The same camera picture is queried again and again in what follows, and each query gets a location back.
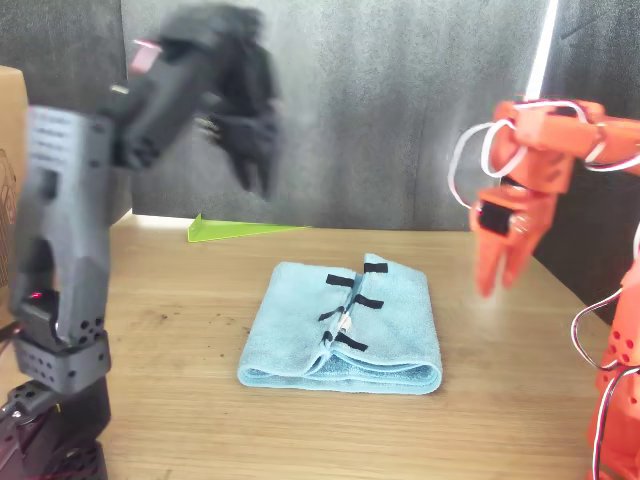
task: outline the light strip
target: light strip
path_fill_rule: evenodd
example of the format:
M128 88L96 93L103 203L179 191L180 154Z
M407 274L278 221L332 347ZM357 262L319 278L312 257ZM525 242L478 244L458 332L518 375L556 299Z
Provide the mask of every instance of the light strip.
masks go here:
M542 33L540 34L540 43L533 61L531 76L527 84L525 93L525 101L537 100L542 92L542 82L549 61L549 52L551 51L551 40L553 39L553 29L556 24L558 13L558 0L549 0L549 8L544 19Z

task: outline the gray wall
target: gray wall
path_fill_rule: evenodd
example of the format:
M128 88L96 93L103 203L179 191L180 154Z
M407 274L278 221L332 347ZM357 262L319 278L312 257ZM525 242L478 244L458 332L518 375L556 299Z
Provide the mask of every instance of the gray wall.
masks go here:
M640 119L640 7L633 0L564 0L544 90L602 103ZM640 179L578 165L552 230L537 251L551 272L591 304L618 289L632 261ZM613 308L602 313L611 319Z
M0 65L32 104L93 112L125 80L120 0L0 0Z
M131 41L174 0L123 0ZM136 213L350 228L462 229L446 186L459 134L523 93L547 1L263 0L282 91L285 154L270 203L190 132L134 182ZM471 196L487 185L463 159Z

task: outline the black velcro strip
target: black velcro strip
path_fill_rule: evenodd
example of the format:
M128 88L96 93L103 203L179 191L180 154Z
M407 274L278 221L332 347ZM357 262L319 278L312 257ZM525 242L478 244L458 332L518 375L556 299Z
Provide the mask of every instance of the black velcro strip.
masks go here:
M363 297L360 294L356 295L356 298L354 298L353 301L360 305L364 305L365 307L373 308L374 310L380 310L382 305L384 305L382 300L369 300L367 297Z
M322 322L323 320L326 320L327 318L331 318L333 317L336 312L340 312L340 313L344 313L344 307L342 305L340 305L338 308L336 308L333 312L327 312L327 313L323 313L322 315L320 315L320 317L318 318L319 322Z
M365 263L364 273L389 273L388 263Z
M327 283L329 285L338 285L339 287L353 288L353 278L338 277L337 275L327 275Z
M339 332L338 335L336 335L336 342L342 342L342 343L344 343L346 345L349 345L351 348L355 348L356 350L360 350L361 352L364 352L367 348L369 348L369 345L365 345L364 343L356 342L353 338L347 337L342 332Z

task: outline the microfiber towel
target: microfiber towel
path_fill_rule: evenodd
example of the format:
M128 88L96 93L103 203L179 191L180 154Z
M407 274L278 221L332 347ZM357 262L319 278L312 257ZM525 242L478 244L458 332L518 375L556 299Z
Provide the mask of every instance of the microfiber towel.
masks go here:
M281 263L238 379L252 387L433 392L442 362L425 275L373 254L363 274Z

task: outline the white cable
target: white cable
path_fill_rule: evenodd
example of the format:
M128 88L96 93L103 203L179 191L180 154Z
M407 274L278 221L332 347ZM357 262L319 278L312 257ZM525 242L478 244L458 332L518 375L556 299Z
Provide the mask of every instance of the white cable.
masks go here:
M527 108L537 108L537 107L569 107L573 108L578 115L578 120L582 123L589 123L587 120L587 114L585 111L575 102L570 102L569 100L543 100L541 102L532 102L532 103L519 103L513 106L516 110L525 110Z
M465 202L462 197L458 194L458 190L456 189L456 170L458 169L458 163L460 163L460 157L462 155L462 151L464 150L464 146L467 144L469 139L473 137L476 133L490 128L493 125L493 122L489 123L481 123L474 127L471 127L469 130L460 135L458 139L458 143L456 143L456 147L453 149L453 157L451 158L451 163L449 164L449 173L447 175L447 183L449 184L449 190L458 201L460 205L465 208L471 208L467 202Z
M637 258L638 253L640 253L640 224L638 224L636 234L633 237L633 258Z
M571 341L573 342L573 346L576 347L576 350L578 350L578 353L582 358L584 358L587 362L589 362L589 364L592 367L595 367L598 370L609 371L618 364L618 361L614 360L610 364L603 365L603 366L596 363L596 361L589 356L589 354L580 344L580 340L578 339L579 322L580 322L580 319L582 319L582 317L584 317L587 313L593 312L594 310L597 310L600 307L608 305L612 300L615 300L618 296L620 296L621 293L622 293L622 289L620 288L618 291L609 295L604 300L600 300L599 302L596 302L593 305L589 305L588 307L583 308L582 310L580 310L580 312L578 312L578 314L573 318L573 321L571 322Z
M637 157L633 157L629 160L626 160L624 162L611 164L610 166L589 165L587 163L586 167L587 167L587 170L591 170L592 172L617 172L618 170L625 170L627 168L635 167L636 165L640 165L640 155L638 155Z
M602 423L605 416L603 415L603 411L608 407L610 402L609 396L612 395L611 389L615 386L618 381L622 377L626 377L627 375L632 375L634 373L640 372L640 367L630 368L619 377L614 377L607 385L604 393L602 394L602 400L600 401L600 409L598 410L598 421L596 422L596 433L593 438L593 458L591 460L591 473L594 479L600 478L600 442L602 441Z
M494 123L489 131L487 132L486 137L484 137L484 143L482 144L482 153L480 154L480 166L482 167L482 171L489 175L492 178L502 178L505 175L508 175L513 171L514 168L518 166L518 164L522 161L524 156L527 153L527 147L520 147L516 154L513 156L507 164L502 167L502 169L497 172L492 172L489 166L489 156L491 154L491 145L493 144L493 138L498 133L498 130L504 127L509 127L511 130L515 130L516 127L510 120L503 118L502 120L498 120Z

